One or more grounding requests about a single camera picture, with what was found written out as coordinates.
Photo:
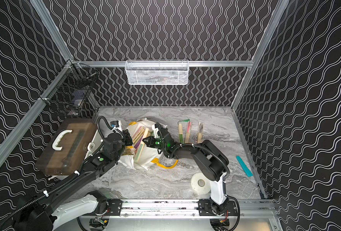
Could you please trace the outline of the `teal folding fan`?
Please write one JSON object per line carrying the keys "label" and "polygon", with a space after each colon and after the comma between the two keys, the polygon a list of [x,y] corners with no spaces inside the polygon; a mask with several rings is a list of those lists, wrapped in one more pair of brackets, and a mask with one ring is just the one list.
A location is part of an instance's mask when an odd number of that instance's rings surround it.
{"label": "teal folding fan", "polygon": [[244,163],[244,161],[242,160],[242,158],[240,156],[236,156],[236,159],[238,161],[238,163],[240,164],[242,170],[244,171],[244,173],[246,174],[247,177],[252,177],[253,173],[251,172],[251,170],[247,167],[247,165]]}

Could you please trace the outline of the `grey paper folding fan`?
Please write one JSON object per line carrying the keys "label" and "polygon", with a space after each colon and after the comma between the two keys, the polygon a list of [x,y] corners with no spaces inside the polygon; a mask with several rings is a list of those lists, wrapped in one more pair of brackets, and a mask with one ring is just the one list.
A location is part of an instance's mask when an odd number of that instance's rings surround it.
{"label": "grey paper folding fan", "polygon": [[202,143],[202,141],[203,141],[203,132],[204,132],[204,122],[199,121],[198,129],[197,129],[197,143]]}

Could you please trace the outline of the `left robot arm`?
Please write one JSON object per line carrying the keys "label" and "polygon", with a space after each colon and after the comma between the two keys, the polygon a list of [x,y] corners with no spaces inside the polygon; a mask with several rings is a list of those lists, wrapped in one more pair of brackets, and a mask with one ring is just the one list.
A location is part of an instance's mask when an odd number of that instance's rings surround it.
{"label": "left robot arm", "polygon": [[51,231],[58,222],[53,213],[69,197],[90,182],[100,178],[118,164],[132,138],[122,130],[119,120],[108,122],[104,116],[97,118],[97,131],[102,139],[98,149],[79,165],[78,170],[52,188],[22,203],[18,209],[0,223],[0,231],[11,224],[16,231]]}

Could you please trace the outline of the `purple paper folding fan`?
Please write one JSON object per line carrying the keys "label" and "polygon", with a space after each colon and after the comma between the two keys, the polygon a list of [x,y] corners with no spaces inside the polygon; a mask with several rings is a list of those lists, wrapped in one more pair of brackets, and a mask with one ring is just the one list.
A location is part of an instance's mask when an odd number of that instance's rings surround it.
{"label": "purple paper folding fan", "polygon": [[145,132],[145,128],[143,126],[139,127],[136,132],[134,133],[132,139],[133,139],[133,146],[136,146],[138,142],[141,142],[141,138]]}

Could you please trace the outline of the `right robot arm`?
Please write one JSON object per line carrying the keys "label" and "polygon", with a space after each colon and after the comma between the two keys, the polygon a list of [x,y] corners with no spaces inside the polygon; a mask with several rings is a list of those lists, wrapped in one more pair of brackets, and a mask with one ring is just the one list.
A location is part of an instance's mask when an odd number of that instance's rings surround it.
{"label": "right robot arm", "polygon": [[155,124],[153,136],[143,138],[147,147],[155,148],[168,159],[192,159],[203,175],[211,182],[210,205],[207,212],[226,215],[230,197],[226,192],[225,180],[230,176],[228,158],[209,140],[198,144],[175,141],[168,129]]}

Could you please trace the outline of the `green paper folding fan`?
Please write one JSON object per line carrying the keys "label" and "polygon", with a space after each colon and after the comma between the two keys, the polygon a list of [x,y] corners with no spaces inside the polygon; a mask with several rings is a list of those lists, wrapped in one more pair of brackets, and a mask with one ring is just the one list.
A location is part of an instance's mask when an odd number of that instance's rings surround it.
{"label": "green paper folding fan", "polygon": [[185,143],[186,134],[189,131],[190,119],[178,121],[178,137],[180,143]]}

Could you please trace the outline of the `white tote bag yellow handles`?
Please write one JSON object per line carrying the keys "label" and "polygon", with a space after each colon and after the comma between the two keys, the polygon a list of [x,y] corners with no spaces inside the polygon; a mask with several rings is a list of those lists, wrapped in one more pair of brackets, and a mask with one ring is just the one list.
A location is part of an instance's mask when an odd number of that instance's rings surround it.
{"label": "white tote bag yellow handles", "polygon": [[155,122],[147,118],[131,122],[127,130],[130,133],[133,144],[125,148],[119,163],[123,164],[126,168],[136,170],[149,170],[153,165],[164,169],[174,168],[178,164],[177,160],[170,166],[161,164],[160,151],[156,148],[147,147],[142,141],[142,139],[154,135],[154,128]]}

